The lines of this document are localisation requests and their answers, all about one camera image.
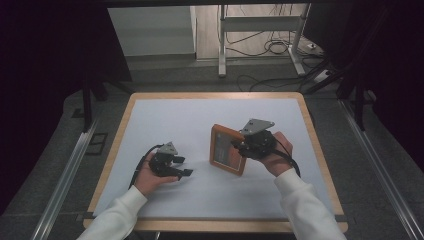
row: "human hand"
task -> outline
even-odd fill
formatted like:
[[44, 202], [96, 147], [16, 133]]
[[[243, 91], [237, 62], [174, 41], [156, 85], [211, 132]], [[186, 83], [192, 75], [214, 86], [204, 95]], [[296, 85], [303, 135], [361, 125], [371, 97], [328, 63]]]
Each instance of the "human hand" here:
[[[275, 149], [291, 156], [293, 145], [287, 140], [283, 133], [276, 132], [273, 135], [277, 141], [281, 143], [280, 144], [277, 142]], [[263, 163], [266, 169], [275, 177], [278, 177], [283, 172], [292, 168], [291, 164], [286, 159], [273, 153], [260, 159], [259, 161]]]
[[178, 181], [178, 177], [158, 177], [156, 176], [149, 167], [149, 162], [154, 156], [154, 153], [150, 153], [146, 160], [144, 160], [143, 166], [138, 173], [137, 179], [135, 180], [134, 186], [144, 195], [147, 196], [156, 190], [157, 187], [164, 183], [171, 183]]

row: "picture frame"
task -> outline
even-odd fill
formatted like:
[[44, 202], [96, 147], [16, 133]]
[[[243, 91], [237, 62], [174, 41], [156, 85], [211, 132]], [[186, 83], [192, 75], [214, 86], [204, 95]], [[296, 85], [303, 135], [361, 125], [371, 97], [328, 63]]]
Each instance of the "picture frame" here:
[[211, 147], [209, 162], [235, 175], [243, 175], [246, 158], [242, 157], [231, 141], [243, 141], [243, 135], [233, 129], [214, 124], [211, 131]]

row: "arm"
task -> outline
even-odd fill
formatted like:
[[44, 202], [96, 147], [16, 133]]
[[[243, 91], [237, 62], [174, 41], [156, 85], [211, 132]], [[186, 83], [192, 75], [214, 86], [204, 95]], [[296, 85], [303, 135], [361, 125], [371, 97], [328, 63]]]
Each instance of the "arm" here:
[[146, 158], [134, 185], [97, 216], [78, 239], [124, 239], [134, 228], [137, 213], [147, 202], [146, 196], [161, 184], [178, 181], [178, 177], [155, 176], [148, 164], [152, 156]]
[[[278, 145], [277, 150], [291, 154], [293, 146], [286, 137], [281, 132], [274, 136], [284, 146]], [[285, 159], [271, 154], [261, 162], [277, 177], [274, 183], [281, 193], [281, 207], [298, 239], [346, 239], [334, 216], [318, 199], [313, 185], [303, 182]]]

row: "white sleeve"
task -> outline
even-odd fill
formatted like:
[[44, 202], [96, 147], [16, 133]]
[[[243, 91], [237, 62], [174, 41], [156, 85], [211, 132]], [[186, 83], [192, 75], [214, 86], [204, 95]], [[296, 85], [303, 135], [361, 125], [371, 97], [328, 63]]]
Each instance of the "white sleeve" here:
[[346, 239], [334, 215], [318, 199], [313, 185], [303, 182], [294, 169], [282, 173], [274, 183], [282, 195], [281, 207], [297, 239]]
[[137, 213], [146, 202], [147, 198], [135, 186], [131, 186], [97, 216], [78, 239], [124, 239], [134, 228]]

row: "white wall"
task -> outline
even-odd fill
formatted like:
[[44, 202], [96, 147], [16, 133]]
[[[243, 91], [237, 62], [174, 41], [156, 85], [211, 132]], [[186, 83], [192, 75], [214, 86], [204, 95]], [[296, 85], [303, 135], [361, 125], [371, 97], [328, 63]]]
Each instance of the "white wall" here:
[[189, 6], [110, 8], [109, 14], [125, 56], [195, 52]]

